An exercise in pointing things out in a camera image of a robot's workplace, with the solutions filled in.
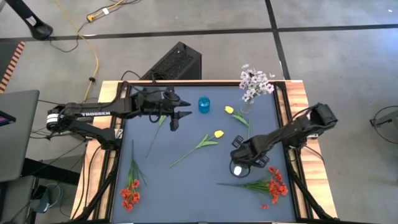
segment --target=red flower bouquet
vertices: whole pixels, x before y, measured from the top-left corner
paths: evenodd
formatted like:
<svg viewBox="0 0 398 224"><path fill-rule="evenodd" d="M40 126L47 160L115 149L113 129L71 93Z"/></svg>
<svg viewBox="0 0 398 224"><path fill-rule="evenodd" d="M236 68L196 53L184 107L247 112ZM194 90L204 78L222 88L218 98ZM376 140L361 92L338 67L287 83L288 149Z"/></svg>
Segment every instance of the red flower bouquet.
<svg viewBox="0 0 398 224"><path fill-rule="evenodd" d="M127 212L130 212L134 208L134 204L138 204L141 199L141 196L138 192L138 187L140 184L138 180L139 177L141 177L145 183L143 173L139 170L137 163L133 159L131 161L127 187L120 190L120 195L123 198L122 206Z"/></svg>
<svg viewBox="0 0 398 224"><path fill-rule="evenodd" d="M267 175L255 182L247 183L247 184L220 184L227 185L233 187L242 187L244 189L253 190L256 192L264 193L272 196L272 203L278 203L280 195L287 195L287 186L283 183L282 174L280 174L279 170L269 167L268 171L271 175ZM261 209L269 208L268 205L261 205Z"/></svg>

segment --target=blue cup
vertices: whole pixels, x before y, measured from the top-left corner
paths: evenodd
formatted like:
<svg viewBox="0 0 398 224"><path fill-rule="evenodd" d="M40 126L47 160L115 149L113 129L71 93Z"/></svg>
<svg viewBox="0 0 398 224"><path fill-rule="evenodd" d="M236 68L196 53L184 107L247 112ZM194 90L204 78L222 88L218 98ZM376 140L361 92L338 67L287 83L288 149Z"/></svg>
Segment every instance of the blue cup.
<svg viewBox="0 0 398 224"><path fill-rule="evenodd" d="M210 110L210 99L206 96L199 98L199 112L206 114L209 113Z"/></svg>

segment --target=tripod leg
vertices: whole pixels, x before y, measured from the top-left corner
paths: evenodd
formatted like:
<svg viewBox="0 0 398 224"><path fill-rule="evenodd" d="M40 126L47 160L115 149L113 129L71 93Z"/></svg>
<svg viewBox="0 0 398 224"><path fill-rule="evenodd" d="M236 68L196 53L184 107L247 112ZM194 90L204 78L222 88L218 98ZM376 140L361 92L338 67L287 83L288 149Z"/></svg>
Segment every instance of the tripod leg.
<svg viewBox="0 0 398 224"><path fill-rule="evenodd" d="M23 2L23 0L5 0L8 5L28 26L32 37L37 40L46 40L52 34L52 27L41 21Z"/></svg>

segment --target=concrete floor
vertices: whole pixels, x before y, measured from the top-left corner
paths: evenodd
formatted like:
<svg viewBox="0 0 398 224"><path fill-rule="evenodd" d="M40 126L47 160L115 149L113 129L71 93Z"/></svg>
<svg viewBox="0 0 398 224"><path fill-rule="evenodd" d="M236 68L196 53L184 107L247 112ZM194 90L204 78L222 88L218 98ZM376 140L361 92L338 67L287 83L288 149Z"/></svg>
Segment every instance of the concrete floor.
<svg viewBox="0 0 398 224"><path fill-rule="evenodd" d="M73 35L73 29L53 1L26 0L26 3L54 27L55 35ZM80 26L86 14L109 1L60 0L60 3ZM278 27L398 23L396 1L271 0L271 3ZM263 0L142 0L86 26L82 33L269 27ZM30 36L9 6L0 12L0 30L0 38ZM340 121L320 138L320 145L337 214L342 220L395 223L398 219L398 149L379 138L369 125L369 119L379 109L398 105L397 38L397 29L280 33L291 79L304 80L310 104L328 103ZM239 78L244 63L275 73L277 79L283 78L272 33L97 39L90 43L98 53L100 70L90 96L98 96L103 80L119 79L125 70L144 74L178 41L203 54L203 79ZM74 41L54 44L69 49ZM93 55L82 41L69 54L59 52L48 42L28 42L7 92L39 89L43 100L81 101L94 67ZM51 107L39 104L34 128L44 127L46 111ZM398 141L396 129L390 126L382 127L381 133ZM78 142L71 137L50 142L33 139L27 156L54 159ZM80 148L69 156L82 153Z"/></svg>

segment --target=yellow cable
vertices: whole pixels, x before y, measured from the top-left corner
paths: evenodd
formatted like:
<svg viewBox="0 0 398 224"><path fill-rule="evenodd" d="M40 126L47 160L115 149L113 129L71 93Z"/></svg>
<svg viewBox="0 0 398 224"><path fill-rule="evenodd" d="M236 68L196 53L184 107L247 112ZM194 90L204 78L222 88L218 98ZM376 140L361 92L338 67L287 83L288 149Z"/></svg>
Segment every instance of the yellow cable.
<svg viewBox="0 0 398 224"><path fill-rule="evenodd" d="M124 0L120 0L120 1L118 1L117 3L113 4L112 6L107 7L107 9L112 9L113 7L115 7L115 6L117 6L118 4L122 3L123 1L124 1ZM99 12L97 12L97 14L95 14L94 17L100 15L101 13L103 13L102 10L100 10Z"/></svg>
<svg viewBox="0 0 398 224"><path fill-rule="evenodd" d="M91 77L94 78L94 77L97 75L97 73L98 73L98 67L100 66L100 62L98 61L98 56L97 56L97 53L96 53L94 47L85 39L85 37L83 37L82 35L79 34L79 30L76 28L75 24L74 24L73 21L70 19L68 13L67 13L65 10L63 10L63 8L61 7L60 3L59 3L57 0L54 0L54 1L55 1L55 3L57 4L57 6L61 9L63 15L68 19L69 23L70 23L70 24L72 25L72 27L74 28L74 30L75 30L75 32L76 32L76 35L78 35L80 38L82 38L82 39L86 42L86 44L87 44L87 46L90 48L90 50L93 52L93 54L94 54L94 56L95 56L96 67L95 67L94 74L93 74L93 76L91 76ZM83 99L83 102L85 102L86 99L87 99L88 92L90 91L90 88L91 88L91 84L92 84L92 83L93 83L93 81L90 80L90 83L88 84L88 87L87 87L87 90L86 90L86 94L85 94L85 98Z"/></svg>

